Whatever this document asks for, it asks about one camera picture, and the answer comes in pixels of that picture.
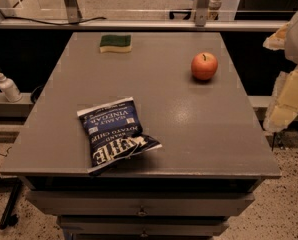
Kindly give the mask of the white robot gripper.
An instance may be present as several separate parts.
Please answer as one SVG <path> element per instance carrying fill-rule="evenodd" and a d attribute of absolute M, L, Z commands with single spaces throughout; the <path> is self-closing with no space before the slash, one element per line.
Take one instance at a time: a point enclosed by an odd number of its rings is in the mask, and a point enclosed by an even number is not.
<path fill-rule="evenodd" d="M 267 37 L 263 47 L 269 50 L 284 50 L 285 57 L 298 64 L 298 11 L 275 33 Z M 263 127 L 277 133 L 286 129 L 298 116 L 298 65 L 290 73 L 281 71 L 276 78 Z"/>

